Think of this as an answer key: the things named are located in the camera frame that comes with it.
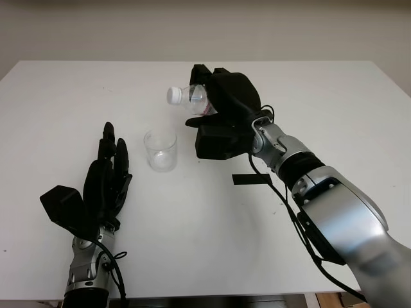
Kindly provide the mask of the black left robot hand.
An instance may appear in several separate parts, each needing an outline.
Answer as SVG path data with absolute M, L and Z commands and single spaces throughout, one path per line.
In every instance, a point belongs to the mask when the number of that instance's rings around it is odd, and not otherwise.
M 119 230 L 121 223 L 117 216 L 125 204 L 131 179 L 126 142 L 115 138 L 114 126 L 107 122 L 97 159 L 91 163 L 83 187 L 86 239 L 97 237 L 101 226 Z

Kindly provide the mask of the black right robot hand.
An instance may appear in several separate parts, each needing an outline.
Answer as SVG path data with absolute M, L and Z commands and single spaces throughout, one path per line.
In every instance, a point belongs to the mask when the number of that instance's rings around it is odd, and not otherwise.
M 251 138 L 255 135 L 251 122 L 261 110 L 261 100 L 244 74 L 224 68 L 210 71 L 204 64 L 195 64 L 189 84 L 196 83 L 205 86 L 207 98 L 216 113 L 188 119 L 186 126 L 217 137 Z

